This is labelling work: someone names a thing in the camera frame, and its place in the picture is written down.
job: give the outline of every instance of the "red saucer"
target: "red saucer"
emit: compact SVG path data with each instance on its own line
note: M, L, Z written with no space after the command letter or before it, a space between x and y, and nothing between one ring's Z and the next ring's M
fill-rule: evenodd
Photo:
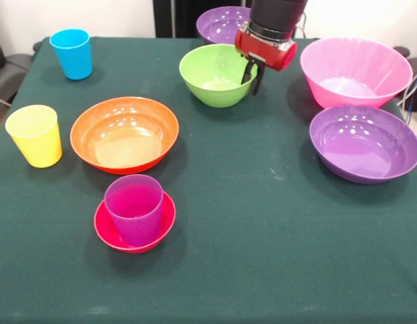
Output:
M157 244L159 244L165 236L167 236L170 229L173 227L175 221L175 206L171 197L164 192L162 202L162 218L161 218L161 230L157 236L157 239L145 246L135 247L130 246L121 240L119 232L115 227L113 220L105 206L105 202L102 200L98 206L96 213L94 214L94 230L98 237L106 244L116 250L126 253L143 253L151 250Z

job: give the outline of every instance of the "yellow cup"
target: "yellow cup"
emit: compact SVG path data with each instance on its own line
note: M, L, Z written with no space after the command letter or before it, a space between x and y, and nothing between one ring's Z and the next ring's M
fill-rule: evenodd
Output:
M7 118L5 129L31 166L50 167L60 160L59 124L53 108L20 108Z

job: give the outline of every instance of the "white wall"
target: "white wall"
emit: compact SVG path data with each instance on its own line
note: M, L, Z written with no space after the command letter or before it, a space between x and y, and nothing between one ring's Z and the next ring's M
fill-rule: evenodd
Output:
M361 36L417 56L417 0L308 0L306 13L307 37ZM7 55L31 53L33 43L69 27L94 36L154 37L152 0L0 0Z
M417 56L417 0L308 0L305 12L308 38L359 36Z
M35 42L64 28L92 36L155 37L152 0L0 0L6 55L32 53Z

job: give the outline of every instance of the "blue cup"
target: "blue cup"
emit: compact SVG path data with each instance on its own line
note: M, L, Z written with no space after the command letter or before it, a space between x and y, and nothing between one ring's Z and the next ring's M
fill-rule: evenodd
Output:
M85 30L65 29L56 32L49 42L66 78L81 80L91 75L90 35Z

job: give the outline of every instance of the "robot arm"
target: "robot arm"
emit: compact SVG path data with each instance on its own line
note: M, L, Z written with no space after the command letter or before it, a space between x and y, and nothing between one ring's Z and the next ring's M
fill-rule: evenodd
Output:
M297 44L291 36L306 3L307 0L253 0L250 21L238 30L235 47L248 59L242 83L250 79L254 64L258 66L254 95L266 66L280 71L294 58Z

